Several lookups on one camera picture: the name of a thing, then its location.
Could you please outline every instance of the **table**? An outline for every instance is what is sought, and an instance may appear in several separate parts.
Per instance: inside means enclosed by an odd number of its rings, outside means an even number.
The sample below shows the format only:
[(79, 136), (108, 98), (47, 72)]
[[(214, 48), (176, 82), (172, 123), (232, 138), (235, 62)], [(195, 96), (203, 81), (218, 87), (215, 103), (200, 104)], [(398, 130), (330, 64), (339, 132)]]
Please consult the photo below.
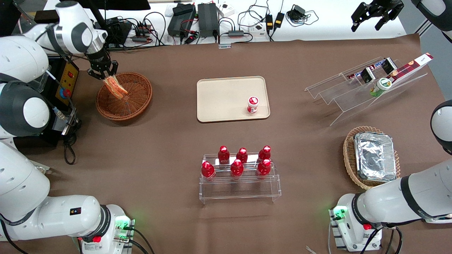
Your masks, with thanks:
[[(206, 3), (207, 0), (196, 0), (194, 3)], [(230, 0), (229, 4), (234, 6), (235, 14), (230, 16), (234, 22), (237, 23), (237, 15), (240, 12), (246, 11), (250, 5), (252, 5), (255, 1), (253, 0)], [(291, 40), (304, 40), (304, 41), (316, 41), (316, 40), (349, 40), (349, 39), (376, 39), (376, 38), (395, 38), (398, 36), (406, 35), (406, 32), (397, 18), (394, 21), (390, 21), (385, 24), (380, 31), (376, 31), (374, 26), (378, 22), (378, 18), (370, 19), (364, 23), (362, 23), (358, 30), (353, 33), (351, 30), (352, 20), (350, 16), (358, 7), (358, 5), (362, 2), (362, 0), (316, 0), (316, 1), (302, 1), (302, 0), (293, 0), (288, 1), (284, 0), (282, 12), (286, 13), (292, 7), (292, 4), (300, 5), (305, 10), (314, 10), (319, 16), (319, 21), (314, 23), (311, 26), (304, 25), (301, 27), (294, 28), (287, 23), (287, 20), (284, 19), (282, 27), (275, 32), (273, 39), (275, 41), (291, 41)], [(48, 0), (45, 10), (55, 9), (55, 4), (58, 3), (58, 0)], [(258, 5), (266, 5), (265, 0), (257, 0)], [(112, 18), (117, 16), (122, 16), (124, 18), (135, 18), (138, 20), (142, 20), (146, 14), (151, 11), (157, 11), (162, 14), (165, 13), (167, 3), (163, 4), (150, 4), (151, 10), (146, 11), (118, 11), (118, 10), (107, 10), (106, 17)], [(269, 9), (273, 15), (273, 19), (276, 18), (276, 14), (281, 8), (280, 0), (270, 0), (268, 1)], [(91, 11), (89, 9), (85, 9), (91, 19), (94, 19)], [(263, 8), (255, 8), (255, 10), (260, 13), (261, 16), (264, 17), (265, 9)], [(249, 18), (243, 19), (244, 24), (247, 22), (253, 22), (254, 19)], [(155, 25), (159, 34), (163, 31), (164, 22), (160, 15), (153, 14), (150, 15), (150, 19)], [(169, 24), (171, 18), (166, 18), (166, 23)], [(197, 24), (193, 25), (195, 30), (199, 30), (199, 26)], [(230, 25), (226, 22), (221, 23), (221, 33), (227, 32), (230, 29)], [(173, 44), (173, 39), (171, 37), (164, 36), (164, 43)], [(130, 42), (127, 42), (126, 46), (136, 46), (139, 43), (134, 43), (129, 39)], [(239, 39), (228, 39), (225, 38), (223, 40), (224, 43), (239, 41)], [(268, 41), (268, 37), (254, 38), (253, 42), (261, 42)], [(199, 41), (200, 44), (203, 43), (214, 43), (215, 39), (206, 38)]]
[[(82, 72), (73, 97), (83, 121), (73, 146), (77, 163), (65, 164), (62, 145), (22, 152), (53, 168), (54, 174), (48, 176), (51, 196), (94, 195), (102, 204), (121, 206), (137, 220), (137, 229), (147, 236), (156, 254), (309, 254), (306, 246), (325, 254), (327, 209), (343, 194), (363, 191), (344, 167), (342, 145), (347, 133), (361, 125), (381, 129), (394, 140), (401, 176), (422, 171), (450, 158), (429, 125), (431, 112), (444, 99), (428, 71), (422, 83), (384, 105), (328, 127), (329, 108), (323, 101), (313, 101), (304, 89), (378, 56), (405, 63), (420, 54), (417, 35), (114, 52), (112, 59), (119, 62), (120, 72), (141, 73), (152, 83), (148, 109), (129, 122), (101, 117), (94, 103), (102, 82)], [(190, 64), (181, 65), (180, 59)], [(271, 64), (256, 64), (266, 59), (272, 59)], [(268, 119), (197, 121), (198, 80), (254, 75), (267, 83), (272, 112)], [(221, 145), (232, 152), (242, 146), (259, 151), (270, 145), (282, 196), (275, 203), (242, 199), (204, 206), (198, 199), (202, 155), (216, 153)], [(449, 253), (452, 248), (450, 225), (418, 221), (400, 228), (404, 253)], [(388, 238), (384, 232), (383, 246)], [(67, 236), (16, 244), (33, 254), (77, 254)], [(14, 250), (0, 243), (0, 253)]]

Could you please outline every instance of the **red bottle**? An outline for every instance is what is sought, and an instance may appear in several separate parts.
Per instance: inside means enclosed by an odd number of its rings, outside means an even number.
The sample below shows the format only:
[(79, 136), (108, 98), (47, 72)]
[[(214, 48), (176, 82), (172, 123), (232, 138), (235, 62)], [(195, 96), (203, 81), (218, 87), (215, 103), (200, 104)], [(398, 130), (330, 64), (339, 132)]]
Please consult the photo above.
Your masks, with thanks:
[(243, 164), (240, 160), (236, 159), (231, 164), (231, 176), (237, 177), (243, 174)]
[(229, 164), (229, 151), (226, 146), (221, 146), (220, 151), (218, 152), (218, 160), (220, 164)]
[(264, 146), (264, 148), (262, 148), (262, 150), (259, 152), (259, 161), (269, 160), (270, 151), (271, 148), (269, 146)]
[(257, 175), (268, 175), (272, 170), (271, 161), (269, 159), (264, 159), (257, 166)]
[(214, 178), (215, 177), (215, 168), (208, 161), (204, 161), (202, 163), (201, 173), (204, 177)]
[(239, 159), (242, 164), (245, 164), (248, 161), (248, 153), (246, 152), (246, 148), (240, 148), (235, 158)]

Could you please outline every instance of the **aluminum foil container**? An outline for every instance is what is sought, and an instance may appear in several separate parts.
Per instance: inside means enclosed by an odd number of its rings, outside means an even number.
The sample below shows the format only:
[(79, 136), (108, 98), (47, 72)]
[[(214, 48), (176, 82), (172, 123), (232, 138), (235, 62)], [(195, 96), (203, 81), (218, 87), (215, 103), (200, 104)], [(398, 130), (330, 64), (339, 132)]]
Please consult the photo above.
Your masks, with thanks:
[(363, 180), (390, 182), (397, 178), (392, 138), (374, 132), (355, 135), (356, 167)]

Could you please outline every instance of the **power supply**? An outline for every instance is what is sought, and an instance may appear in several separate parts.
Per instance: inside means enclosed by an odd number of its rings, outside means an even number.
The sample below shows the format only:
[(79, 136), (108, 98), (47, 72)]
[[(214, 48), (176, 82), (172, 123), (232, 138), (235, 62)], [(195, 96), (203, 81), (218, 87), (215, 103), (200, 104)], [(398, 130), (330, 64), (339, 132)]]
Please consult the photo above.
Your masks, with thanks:
[(201, 37), (210, 37), (218, 35), (218, 14), (217, 5), (198, 4), (199, 34)]

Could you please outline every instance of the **wicker basket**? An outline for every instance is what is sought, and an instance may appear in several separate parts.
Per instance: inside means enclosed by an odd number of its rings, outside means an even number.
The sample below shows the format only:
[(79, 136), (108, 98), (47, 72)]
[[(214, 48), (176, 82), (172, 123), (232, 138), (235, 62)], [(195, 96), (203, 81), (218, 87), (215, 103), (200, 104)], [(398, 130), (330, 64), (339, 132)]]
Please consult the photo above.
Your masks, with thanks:
[(149, 80), (134, 72), (124, 72), (116, 75), (116, 78), (128, 94), (118, 99), (103, 85), (96, 97), (97, 111), (105, 118), (114, 121), (128, 120), (141, 114), (152, 97), (152, 86)]
[[(355, 143), (354, 137), (356, 134), (360, 132), (376, 132), (384, 134), (379, 129), (370, 127), (370, 126), (360, 126), (351, 130), (344, 141), (344, 163), (345, 168), (347, 169), (347, 173), (350, 175), (350, 178), (355, 182), (359, 187), (368, 190), (372, 187), (384, 184), (383, 182), (369, 181), (363, 180), (358, 176), (358, 172), (356, 170), (356, 156), (355, 156)], [(397, 178), (400, 177), (400, 163), (397, 152), (394, 151), (394, 160), (395, 160), (395, 168), (397, 172)]]

